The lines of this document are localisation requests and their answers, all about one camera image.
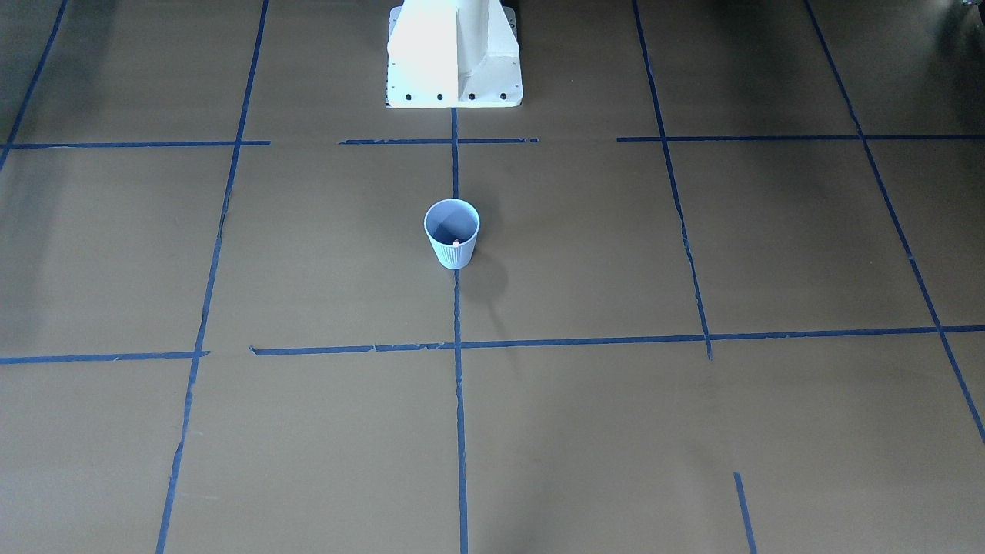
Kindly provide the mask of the blue ribbed plastic cup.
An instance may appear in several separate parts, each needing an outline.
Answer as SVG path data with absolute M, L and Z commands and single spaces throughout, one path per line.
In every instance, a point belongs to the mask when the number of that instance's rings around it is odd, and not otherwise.
M 481 217 L 472 205 L 461 199 L 436 202 L 423 216 L 423 231 L 439 263 L 451 270 L 466 267 L 481 231 Z M 454 239 L 461 246 L 454 248 Z

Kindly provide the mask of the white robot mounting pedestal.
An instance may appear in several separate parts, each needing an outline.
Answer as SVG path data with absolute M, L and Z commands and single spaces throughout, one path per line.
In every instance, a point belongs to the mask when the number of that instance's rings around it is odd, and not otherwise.
M 522 104 L 513 1 L 405 1 L 389 12 L 385 105 L 394 109 Z

